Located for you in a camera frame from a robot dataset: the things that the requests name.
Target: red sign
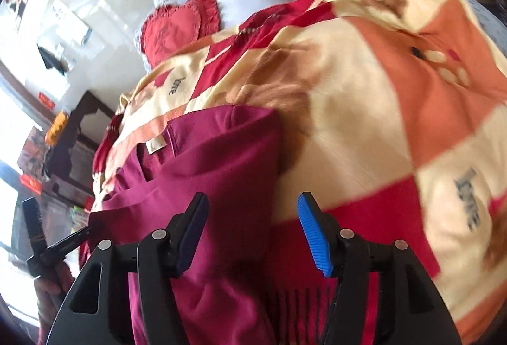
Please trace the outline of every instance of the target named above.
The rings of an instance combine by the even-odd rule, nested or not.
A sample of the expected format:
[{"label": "red sign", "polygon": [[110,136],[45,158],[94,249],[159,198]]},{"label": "red sign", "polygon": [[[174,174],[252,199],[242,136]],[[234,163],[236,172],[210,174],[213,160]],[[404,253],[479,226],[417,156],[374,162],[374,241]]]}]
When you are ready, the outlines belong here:
[{"label": "red sign", "polygon": [[31,189],[37,195],[40,195],[42,193],[42,183],[32,178],[30,175],[22,174],[19,177],[19,180],[22,184],[24,184],[24,186]]},{"label": "red sign", "polygon": [[46,95],[44,95],[42,92],[39,92],[39,100],[50,111],[55,109],[55,103],[51,99],[49,99]]}]

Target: maroon garment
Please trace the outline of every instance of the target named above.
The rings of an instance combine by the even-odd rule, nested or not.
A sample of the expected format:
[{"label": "maroon garment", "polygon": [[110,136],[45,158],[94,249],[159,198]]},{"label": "maroon garment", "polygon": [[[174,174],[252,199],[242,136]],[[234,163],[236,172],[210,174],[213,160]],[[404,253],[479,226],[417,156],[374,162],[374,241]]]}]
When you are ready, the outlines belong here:
[{"label": "maroon garment", "polygon": [[[207,224],[192,266],[172,282],[189,341],[274,343],[253,275],[268,248],[281,142],[277,113],[225,105],[169,121],[163,136],[164,148],[146,155],[145,144],[139,144],[118,171],[113,196],[103,202],[103,211],[90,215],[90,225],[102,226],[82,257],[102,239],[132,243],[165,228],[195,192],[204,192]],[[145,345],[135,274],[129,290],[135,341]]]}]

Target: orange object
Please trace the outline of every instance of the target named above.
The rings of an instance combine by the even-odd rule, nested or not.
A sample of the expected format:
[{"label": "orange object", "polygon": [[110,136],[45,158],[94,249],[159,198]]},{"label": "orange object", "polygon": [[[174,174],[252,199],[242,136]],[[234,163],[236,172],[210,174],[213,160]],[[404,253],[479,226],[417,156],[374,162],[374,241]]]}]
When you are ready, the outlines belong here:
[{"label": "orange object", "polygon": [[42,193],[42,182],[32,178],[30,175],[22,174],[19,180],[24,186],[34,191],[37,195]]},{"label": "orange object", "polygon": [[61,133],[63,132],[63,129],[67,125],[67,122],[67,113],[58,113],[58,115],[55,117],[55,120],[53,121],[53,124],[49,128],[48,133],[46,133],[44,141],[50,146],[55,146],[58,142],[58,139],[60,138]]}]

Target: clothing label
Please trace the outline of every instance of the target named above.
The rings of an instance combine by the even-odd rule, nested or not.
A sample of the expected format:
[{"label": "clothing label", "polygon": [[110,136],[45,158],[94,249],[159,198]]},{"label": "clothing label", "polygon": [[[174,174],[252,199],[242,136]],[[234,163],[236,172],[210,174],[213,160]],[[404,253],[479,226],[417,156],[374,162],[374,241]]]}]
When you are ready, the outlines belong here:
[{"label": "clothing label", "polygon": [[165,145],[166,142],[162,135],[155,136],[153,139],[146,142],[146,147],[148,148],[148,153],[150,155],[159,149],[162,149]]}]

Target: handheld tool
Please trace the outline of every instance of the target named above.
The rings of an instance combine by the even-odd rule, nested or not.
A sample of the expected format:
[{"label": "handheld tool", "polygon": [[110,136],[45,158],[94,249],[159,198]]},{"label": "handheld tool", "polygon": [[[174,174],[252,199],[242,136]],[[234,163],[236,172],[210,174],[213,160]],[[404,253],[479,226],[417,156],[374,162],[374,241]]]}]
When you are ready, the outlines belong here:
[{"label": "handheld tool", "polygon": [[65,259],[65,256],[78,248],[90,235],[91,229],[86,226],[67,238],[48,247],[44,231],[42,230],[41,214],[39,212],[39,204],[35,198],[27,199],[22,202],[23,213],[25,216],[26,229],[28,230],[30,245],[34,252],[26,262],[29,272],[33,277],[42,277],[55,283],[61,293],[58,296],[51,296],[51,300],[56,309],[65,299],[65,292],[60,284],[60,279],[56,273],[55,266]]},{"label": "handheld tool", "polygon": [[48,337],[48,345],[134,344],[128,273],[138,274],[140,303],[149,345],[189,345],[169,278],[191,265],[209,212],[204,193],[196,193],[184,213],[139,243],[116,246],[102,240],[67,294]]},{"label": "handheld tool", "polygon": [[323,345],[359,345],[366,318],[370,272],[379,272],[374,345],[460,345],[454,322],[433,281],[404,240],[367,242],[323,213],[310,192],[298,216],[315,265],[337,278]]}]

